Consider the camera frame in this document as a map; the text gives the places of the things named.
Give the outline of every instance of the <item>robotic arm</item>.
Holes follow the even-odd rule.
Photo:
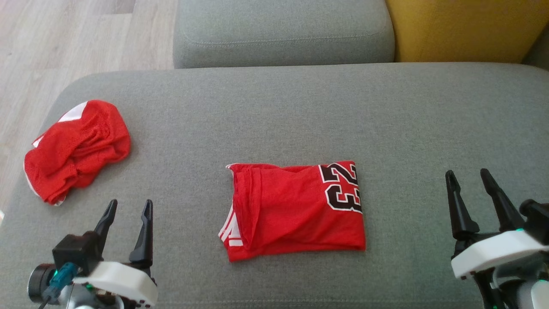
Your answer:
[[[117,200],[109,203],[94,231],[63,238],[52,250],[54,263],[40,264],[32,272],[28,295],[41,304],[40,309],[47,304],[66,309],[154,307],[158,288],[150,276],[153,203],[147,200],[143,208],[143,225],[129,263],[106,262],[102,258],[117,204]]]
[[[549,308],[549,203],[524,201],[525,222],[490,172],[482,169],[480,176],[500,221],[498,233],[479,233],[453,171],[446,172],[455,277],[476,282],[485,309]]]

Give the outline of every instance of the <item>gray couch cushion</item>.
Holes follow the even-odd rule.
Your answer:
[[[453,169],[482,231],[497,228],[479,176],[510,199],[548,201],[549,73],[509,64],[364,64],[92,75],[69,86],[50,126],[91,98],[117,105],[132,135],[123,162],[59,208],[22,177],[0,227],[0,299],[33,307],[30,271],[67,233],[119,210],[104,257],[126,261],[145,200],[155,203],[158,308],[473,308],[455,279],[444,173]],[[231,264],[217,233],[233,162],[357,163],[366,252],[306,252]]]
[[[175,68],[392,62],[383,0],[180,0]]]

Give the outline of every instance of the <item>white trim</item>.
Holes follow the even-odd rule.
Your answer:
[[[34,194],[36,194],[36,196],[40,197],[40,195],[38,195],[38,193],[36,193],[36,190],[32,186],[31,180],[29,179],[29,176],[27,175],[27,171],[25,170],[25,161],[23,161],[23,172],[25,174],[25,178],[27,179],[27,183],[29,184],[29,187],[31,188],[32,192],[34,192]]]
[[[34,148],[37,148],[38,147],[38,144],[40,144],[40,141],[44,138],[44,135],[40,136],[36,141],[34,141],[34,143],[32,143],[32,145],[34,146]]]
[[[241,239],[230,239],[229,240],[229,247],[242,247],[244,244],[242,243]]]
[[[235,220],[236,220],[236,214],[232,212],[231,221],[229,222],[229,226],[227,226],[227,229],[225,229],[225,231],[223,232],[223,235],[221,235],[221,241],[225,241],[227,237],[229,237],[229,234],[231,233],[233,221]]]
[[[217,237],[221,237],[223,232],[228,228],[229,220],[231,220],[232,213],[233,213],[233,205],[231,204],[231,209],[229,210],[229,215],[227,216],[227,219],[225,220],[225,223],[223,223],[223,227],[219,231],[219,234],[217,235]]]
[[[78,120],[82,118],[82,112],[84,112],[84,109],[86,108],[86,105],[88,104],[88,101],[84,103],[80,103],[77,106],[73,107],[70,111],[66,112],[61,119],[59,119],[57,122],[69,122],[73,120]]]
[[[240,239],[240,230],[238,229],[237,214],[234,214],[234,220],[231,220],[231,233],[229,239]]]

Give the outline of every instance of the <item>fabric seam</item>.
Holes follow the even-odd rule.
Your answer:
[[[383,23],[383,27],[381,30],[368,34],[368,35],[350,35],[350,36],[325,36],[325,37],[303,37],[303,38],[291,38],[288,40],[251,40],[251,41],[230,41],[230,42],[197,42],[191,40],[191,38],[187,35],[185,30],[181,30],[181,33],[183,33],[183,39],[187,41],[191,45],[195,46],[206,46],[206,47],[215,47],[215,46],[233,46],[233,45],[267,45],[267,44],[277,44],[277,43],[298,43],[298,42],[309,42],[309,41],[337,41],[337,40],[360,40],[362,38],[370,37],[377,35],[387,29],[387,16],[385,16],[385,20]]]

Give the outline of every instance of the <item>folded red jersey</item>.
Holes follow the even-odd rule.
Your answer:
[[[33,143],[23,168],[44,202],[61,204],[72,187],[89,186],[108,163],[130,153],[130,133],[116,107],[91,100],[66,112]]]
[[[353,161],[227,166],[234,195],[219,232],[229,261],[298,251],[366,249]]]

